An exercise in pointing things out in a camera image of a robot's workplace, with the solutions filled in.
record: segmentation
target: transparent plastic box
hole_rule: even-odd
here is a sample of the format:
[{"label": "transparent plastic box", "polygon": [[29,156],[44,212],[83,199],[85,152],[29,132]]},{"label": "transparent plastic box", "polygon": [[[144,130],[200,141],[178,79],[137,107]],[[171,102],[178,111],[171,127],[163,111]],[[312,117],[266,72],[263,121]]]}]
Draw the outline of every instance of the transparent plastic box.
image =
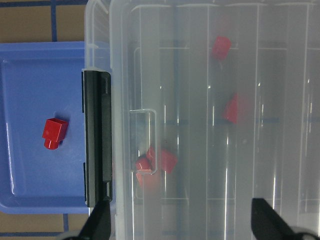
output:
[{"label": "transparent plastic box", "polygon": [[253,197],[319,235],[320,1],[108,9],[88,2],[85,48],[107,70],[110,31],[116,238],[251,239]]}]

